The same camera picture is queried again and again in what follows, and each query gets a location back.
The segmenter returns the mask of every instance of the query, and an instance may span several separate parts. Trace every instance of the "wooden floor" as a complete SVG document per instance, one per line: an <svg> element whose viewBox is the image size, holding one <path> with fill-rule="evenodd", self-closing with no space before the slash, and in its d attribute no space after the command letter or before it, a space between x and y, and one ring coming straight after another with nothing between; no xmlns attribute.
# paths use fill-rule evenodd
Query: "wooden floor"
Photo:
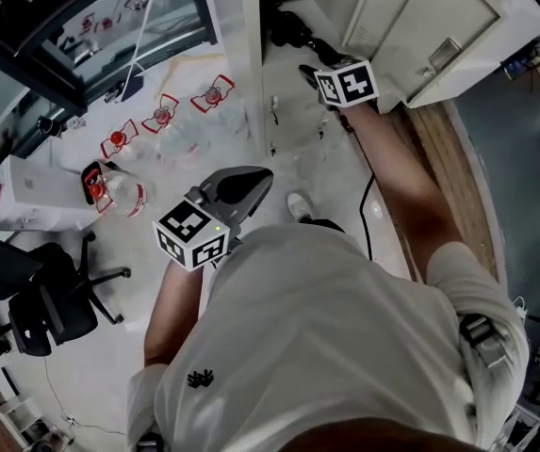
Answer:
<svg viewBox="0 0 540 452"><path fill-rule="evenodd" d="M385 115L446 196L456 224L479 262L496 278L498 270L491 234L477 183L441 104L417 109L399 107ZM409 248L398 229L410 275L419 281Z"/></svg>

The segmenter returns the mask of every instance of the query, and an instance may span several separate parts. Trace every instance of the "black cable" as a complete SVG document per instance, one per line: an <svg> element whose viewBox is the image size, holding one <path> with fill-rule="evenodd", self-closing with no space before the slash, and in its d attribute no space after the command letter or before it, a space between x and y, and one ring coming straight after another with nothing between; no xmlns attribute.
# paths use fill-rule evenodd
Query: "black cable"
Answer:
<svg viewBox="0 0 540 452"><path fill-rule="evenodd" d="M58 398L56 390L54 390L54 386L52 385L52 381L50 380L50 374L49 374L48 369L47 369L47 359L45 357L43 357L43 362L45 363L45 377L47 378L47 382L50 385L50 389L52 390L52 393L56 397L56 402L58 402L58 406L62 410L62 415L60 416L60 418L64 422L69 424L69 430L72 427L76 427L76 428L97 428L98 430L102 430L104 433L108 433L108 434L113 434L114 433L116 435L122 435L123 437L125 437L125 434L122 433L122 432L117 432L116 430L106 430L105 428L102 428L100 426L89 426L89 425L85 425L85 424L80 424L74 418L69 417L69 415L64 411L64 407L62 407L62 402L60 402L60 399Z"/></svg>
<svg viewBox="0 0 540 452"><path fill-rule="evenodd" d="M364 196L362 197L362 201L360 201L360 217L362 218L362 224L364 225L364 233L366 234L366 246L368 247L368 259L372 261L372 246L370 245L370 232L368 231L368 223L366 222L366 215L364 215L364 205L366 204L366 198L368 197L368 193L370 192L372 183L374 183L374 172L372 171L372 166L370 165L368 156L364 152L364 148L362 147L362 143L360 142L359 137L354 132L353 132L353 135L355 136L355 140L357 140L357 145L360 147L360 150L362 151L362 154L364 155L364 158L366 159L366 162L368 163L368 167L370 168L370 172L371 172L370 179L368 181L368 184L366 185L366 190L364 191Z"/></svg>

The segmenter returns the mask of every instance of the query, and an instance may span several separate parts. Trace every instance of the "shirt sleeve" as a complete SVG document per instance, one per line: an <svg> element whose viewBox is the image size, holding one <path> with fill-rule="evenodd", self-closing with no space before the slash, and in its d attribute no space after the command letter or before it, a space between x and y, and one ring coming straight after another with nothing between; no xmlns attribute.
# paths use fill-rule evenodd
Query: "shirt sleeve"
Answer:
<svg viewBox="0 0 540 452"><path fill-rule="evenodd" d="M129 380L127 393L127 450L135 451L139 439L154 430L155 395L167 365L147 366Z"/></svg>
<svg viewBox="0 0 540 452"><path fill-rule="evenodd" d="M475 375L476 382L482 383L479 387L483 390L481 396L477 396L479 391L475 390L476 400L486 404L492 412L491 417L483 420L483 437L486 442L481 446L489 445L489 440L493 439L492 436L501 427L499 421L503 424L523 388L529 361L525 329L506 290L480 265L463 243L448 243L434 253L427 267L427 284L446 295L456 314L483 315L491 319L499 333L506 354L506 360L501 362L503 372L497 377L489 377L488 368L474 367L473 373L469 370L471 382ZM471 348L461 344L461 349L463 355L472 361ZM485 373L475 374L476 370Z"/></svg>

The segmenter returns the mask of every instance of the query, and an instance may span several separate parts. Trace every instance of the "black pants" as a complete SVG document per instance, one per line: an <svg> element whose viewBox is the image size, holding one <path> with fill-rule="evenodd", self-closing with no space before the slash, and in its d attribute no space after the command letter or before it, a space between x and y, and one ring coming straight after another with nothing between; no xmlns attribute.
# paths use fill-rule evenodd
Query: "black pants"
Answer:
<svg viewBox="0 0 540 452"><path fill-rule="evenodd" d="M345 233L337 224L334 224L329 219L311 219L310 217L305 216L304 218L301 218L299 222L302 224L315 224L316 226L323 226L324 228L330 228L331 230Z"/></svg>

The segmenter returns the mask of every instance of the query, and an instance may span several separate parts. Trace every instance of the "forearm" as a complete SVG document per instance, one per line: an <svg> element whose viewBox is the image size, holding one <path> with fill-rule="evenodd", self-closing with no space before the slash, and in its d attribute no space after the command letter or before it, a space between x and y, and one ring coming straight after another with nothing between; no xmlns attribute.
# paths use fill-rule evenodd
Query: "forearm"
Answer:
<svg viewBox="0 0 540 452"><path fill-rule="evenodd" d="M175 262L165 270L144 339L144 366L169 364L198 320L203 269L188 273Z"/></svg>
<svg viewBox="0 0 540 452"><path fill-rule="evenodd" d="M394 129L368 105L343 110L366 153L385 203L406 236L423 278L434 251L462 241L441 189Z"/></svg>

